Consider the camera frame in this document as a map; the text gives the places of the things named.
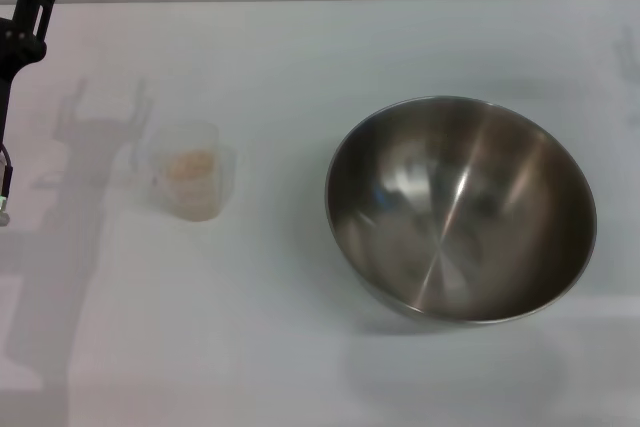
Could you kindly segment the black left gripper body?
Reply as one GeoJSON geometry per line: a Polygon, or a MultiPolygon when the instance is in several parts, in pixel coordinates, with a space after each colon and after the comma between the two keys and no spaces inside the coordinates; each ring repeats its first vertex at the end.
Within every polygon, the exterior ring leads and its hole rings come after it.
{"type": "Polygon", "coordinates": [[[14,20],[0,18],[0,143],[3,142],[8,116],[11,86],[24,67],[40,62],[46,55],[48,22],[33,33],[34,24],[19,25],[14,20]]]}

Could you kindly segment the clear plastic measuring cup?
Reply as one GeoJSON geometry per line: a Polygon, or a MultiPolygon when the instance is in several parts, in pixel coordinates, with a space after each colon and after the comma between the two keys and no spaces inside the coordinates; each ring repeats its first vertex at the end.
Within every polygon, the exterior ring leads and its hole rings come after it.
{"type": "Polygon", "coordinates": [[[220,137],[219,128],[203,120],[165,123],[155,129],[138,155],[138,179],[150,205],[166,214],[191,222],[217,217],[230,201],[236,180],[237,150],[220,137]],[[168,179],[169,159],[190,150],[206,150],[215,156],[214,171],[201,179],[177,182],[168,179]]]}

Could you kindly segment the stainless steel mixing bowl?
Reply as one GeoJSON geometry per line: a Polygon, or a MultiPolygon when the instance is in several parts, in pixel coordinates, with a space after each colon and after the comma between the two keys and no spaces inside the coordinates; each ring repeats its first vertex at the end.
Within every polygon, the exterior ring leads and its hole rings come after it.
{"type": "Polygon", "coordinates": [[[433,96],[358,123],[328,167],[331,233],[363,283],[445,322],[529,316],[580,279],[597,238],[591,187],[528,118],[433,96]]]}

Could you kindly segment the rice grains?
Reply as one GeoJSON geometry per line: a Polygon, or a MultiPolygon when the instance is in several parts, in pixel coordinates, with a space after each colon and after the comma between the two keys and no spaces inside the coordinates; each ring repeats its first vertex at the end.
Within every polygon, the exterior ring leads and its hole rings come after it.
{"type": "Polygon", "coordinates": [[[195,181],[214,171],[215,156],[206,150],[190,150],[172,156],[166,166],[168,179],[177,182],[195,181]]]}

